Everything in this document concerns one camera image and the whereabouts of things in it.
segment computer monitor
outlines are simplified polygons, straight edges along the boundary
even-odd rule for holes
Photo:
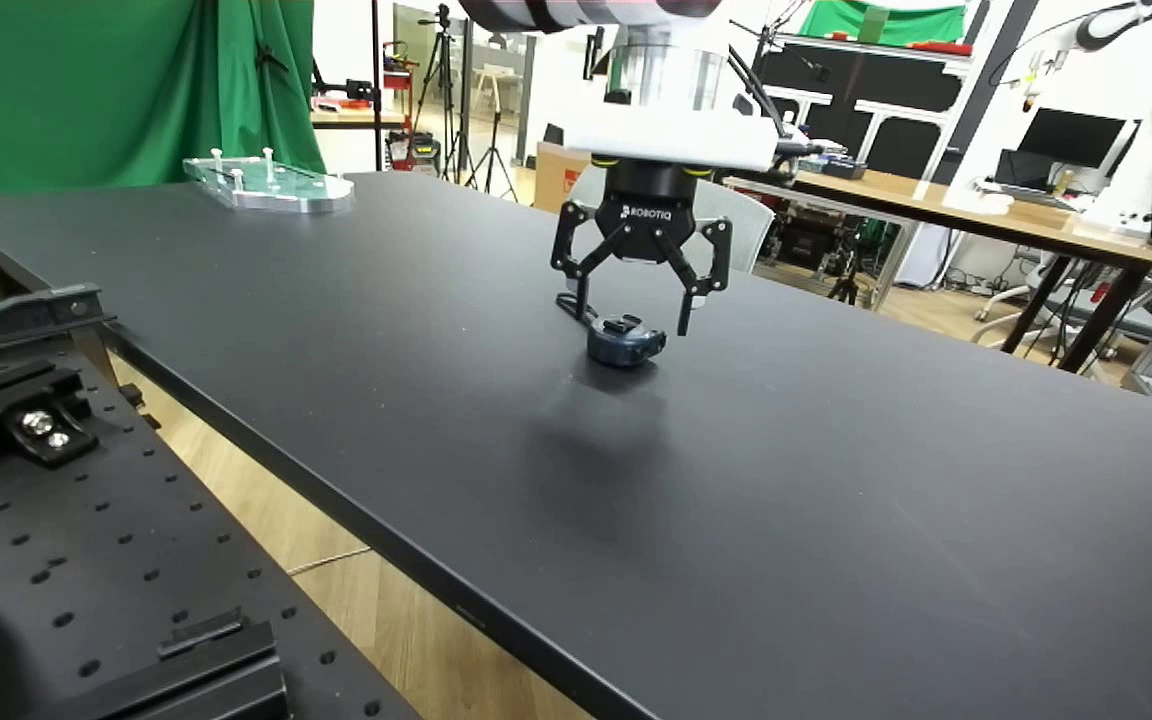
[[[1054,157],[1058,162],[1104,169],[1126,135],[1118,114],[1081,114],[1040,108],[1022,138],[1022,153]]]

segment box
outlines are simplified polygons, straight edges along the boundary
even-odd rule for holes
[[[534,209],[560,213],[576,175],[594,162],[589,153],[536,144],[536,199]]]

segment table leg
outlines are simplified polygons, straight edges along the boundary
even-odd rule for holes
[[[1068,267],[1068,257],[1054,257],[1047,277],[1040,281],[1040,286],[1031,290],[1031,299],[1025,304],[1025,313],[1016,317],[1006,353],[1016,353],[1016,344],[1025,339],[1025,332],[1031,328],[1031,321],[1040,317],[1040,308],[1047,304],[1054,286],[1059,283]]]
[[[883,308],[890,286],[898,283],[899,260],[906,260],[906,251],[910,251],[910,245],[911,245],[911,227],[917,227],[917,225],[899,225],[899,230],[898,230],[898,238],[892,238],[892,248],[890,248],[890,257],[883,257],[883,267],[882,267],[882,277],[873,281],[873,308]]]
[[[1102,348],[1104,332],[1121,321],[1126,304],[1139,290],[1149,262],[1129,262],[1121,281],[1113,281],[1110,294],[1088,317],[1083,332],[1059,356],[1063,371],[1081,371],[1083,360]]]

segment floor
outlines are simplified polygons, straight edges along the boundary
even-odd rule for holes
[[[534,199],[534,170],[520,170],[520,199]],[[760,277],[807,290],[824,281],[789,262],[766,262]],[[970,339],[982,294],[964,290],[910,290],[898,286],[882,317],[917,324],[941,335]],[[1121,384],[1131,356],[1098,364],[1094,379]],[[235,518],[296,576],[296,583],[374,657],[374,662],[415,703],[420,714],[458,720],[568,720],[583,714],[556,688],[486,640],[458,613],[420,590],[408,576],[388,568],[374,547],[336,529],[307,501],[289,491],[257,458],[216,434],[205,420],[186,411],[173,397],[153,389],[128,364],[160,420],[168,447],[197,469],[197,477],[235,513]]]

